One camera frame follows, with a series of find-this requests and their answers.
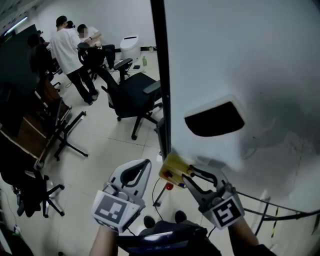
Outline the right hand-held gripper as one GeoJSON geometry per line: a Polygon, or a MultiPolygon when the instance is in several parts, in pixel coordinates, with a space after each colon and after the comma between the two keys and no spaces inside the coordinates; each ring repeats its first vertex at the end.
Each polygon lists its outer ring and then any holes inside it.
{"type": "Polygon", "coordinates": [[[236,189],[227,183],[223,172],[203,164],[192,165],[190,176],[182,174],[182,180],[199,204],[198,210],[219,230],[229,227],[241,219],[245,213],[236,189]],[[213,184],[216,191],[203,190],[194,181],[194,177],[213,184]]]}

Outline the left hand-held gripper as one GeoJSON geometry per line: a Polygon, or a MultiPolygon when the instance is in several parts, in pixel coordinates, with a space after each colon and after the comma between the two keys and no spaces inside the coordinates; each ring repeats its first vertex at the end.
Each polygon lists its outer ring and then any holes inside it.
{"type": "Polygon", "coordinates": [[[118,166],[103,190],[94,199],[91,216],[119,234],[125,232],[146,207],[142,199],[152,170],[149,159],[129,161],[118,166]]]}

